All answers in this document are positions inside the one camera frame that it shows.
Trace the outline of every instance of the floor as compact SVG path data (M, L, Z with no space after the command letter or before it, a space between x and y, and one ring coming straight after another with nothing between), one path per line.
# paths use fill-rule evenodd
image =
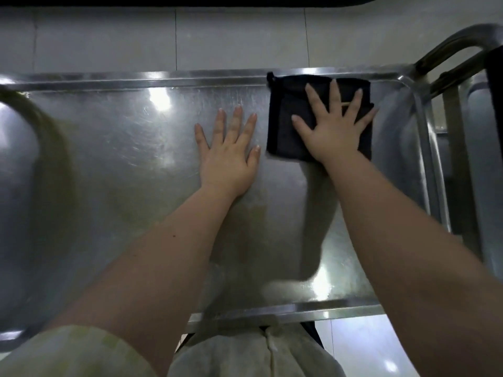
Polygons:
M485 22L503 24L503 0L377 0L323 10L0 9L0 74L412 63ZM449 59L432 78L473 52ZM316 327L348 377L417 375L385 315Z

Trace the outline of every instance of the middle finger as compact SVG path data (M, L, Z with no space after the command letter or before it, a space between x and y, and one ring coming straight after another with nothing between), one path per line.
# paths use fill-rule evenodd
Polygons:
M243 119L243 107L237 106L232 114L227 135L225 135L224 144L234 144L239 136L239 129L241 128L241 121Z

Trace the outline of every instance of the short sleeve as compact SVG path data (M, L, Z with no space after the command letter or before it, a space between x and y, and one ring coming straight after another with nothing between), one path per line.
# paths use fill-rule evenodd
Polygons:
M156 377L150 364L125 341L82 326L38 334L0 361L0 375Z

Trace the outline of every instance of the person's right arm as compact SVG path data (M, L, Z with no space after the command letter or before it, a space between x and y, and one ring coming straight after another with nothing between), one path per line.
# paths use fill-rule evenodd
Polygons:
M372 111L355 123L361 93L342 116L306 87L317 126L294 127L326 168L349 236L406 353L421 375L500 375L503 286L463 244L357 151Z

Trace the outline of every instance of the skin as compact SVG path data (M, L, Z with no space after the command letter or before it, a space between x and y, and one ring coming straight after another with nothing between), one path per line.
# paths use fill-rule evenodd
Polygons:
M503 359L503 287L455 237L397 190L357 151L355 124L362 93L342 116L336 82L330 113L306 87L317 126L292 117L339 196L349 235L369 281L421 375L499 375ZM216 234L234 199L252 184L260 149L245 149L256 115L239 134L242 109L227 136L216 118L212 147L195 127L201 188L138 239L102 277L47 327L105 329L131 344L166 375L176 344L201 291Z
M317 126L295 129L326 168L356 254L420 375L500 375L503 287L454 236L357 151L375 114L354 124L358 92L342 116L336 82L330 113L306 87Z
M201 126L195 126L201 188L139 238L46 329L69 324L104 329L133 346L158 375L166 375L197 303L218 230L258 168L260 147L246 157L256 114L239 134L242 112L236 107L224 137L225 112L218 111L211 148Z

